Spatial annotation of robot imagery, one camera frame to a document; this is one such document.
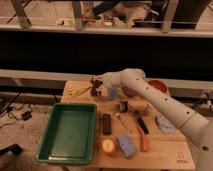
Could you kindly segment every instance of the small container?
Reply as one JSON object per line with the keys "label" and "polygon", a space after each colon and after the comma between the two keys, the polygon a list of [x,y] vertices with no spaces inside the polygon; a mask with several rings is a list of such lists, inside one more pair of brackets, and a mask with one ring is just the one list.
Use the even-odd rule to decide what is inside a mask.
{"label": "small container", "polygon": [[118,96],[118,90],[116,88],[108,88],[107,94],[109,100],[115,100]]}

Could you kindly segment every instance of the remote control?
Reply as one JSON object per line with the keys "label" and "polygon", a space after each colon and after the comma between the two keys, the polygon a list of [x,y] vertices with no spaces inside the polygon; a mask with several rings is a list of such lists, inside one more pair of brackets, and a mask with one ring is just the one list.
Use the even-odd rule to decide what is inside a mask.
{"label": "remote control", "polygon": [[111,134],[111,116],[107,113],[103,114],[103,134]]}

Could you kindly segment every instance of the green tray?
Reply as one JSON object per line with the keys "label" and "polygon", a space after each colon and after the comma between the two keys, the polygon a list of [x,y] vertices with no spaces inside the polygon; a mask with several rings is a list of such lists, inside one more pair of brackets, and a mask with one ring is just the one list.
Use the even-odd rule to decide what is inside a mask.
{"label": "green tray", "polygon": [[96,105],[53,106],[36,159],[44,163],[89,164],[93,156]]}

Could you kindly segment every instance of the sponge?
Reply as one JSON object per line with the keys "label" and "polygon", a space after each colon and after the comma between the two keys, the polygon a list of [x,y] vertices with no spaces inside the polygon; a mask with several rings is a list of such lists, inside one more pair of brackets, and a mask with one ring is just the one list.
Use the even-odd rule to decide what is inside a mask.
{"label": "sponge", "polygon": [[129,158],[133,154],[135,154],[136,152],[135,146],[131,143],[131,140],[127,135],[117,136],[116,139],[126,158]]}

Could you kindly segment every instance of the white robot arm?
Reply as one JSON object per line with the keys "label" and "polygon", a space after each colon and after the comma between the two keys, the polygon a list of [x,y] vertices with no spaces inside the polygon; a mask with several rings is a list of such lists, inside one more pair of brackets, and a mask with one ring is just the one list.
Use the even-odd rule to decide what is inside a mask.
{"label": "white robot arm", "polygon": [[140,69],[107,72],[99,76],[106,88],[126,86],[147,99],[199,148],[197,171],[213,170],[213,122],[150,86]]}

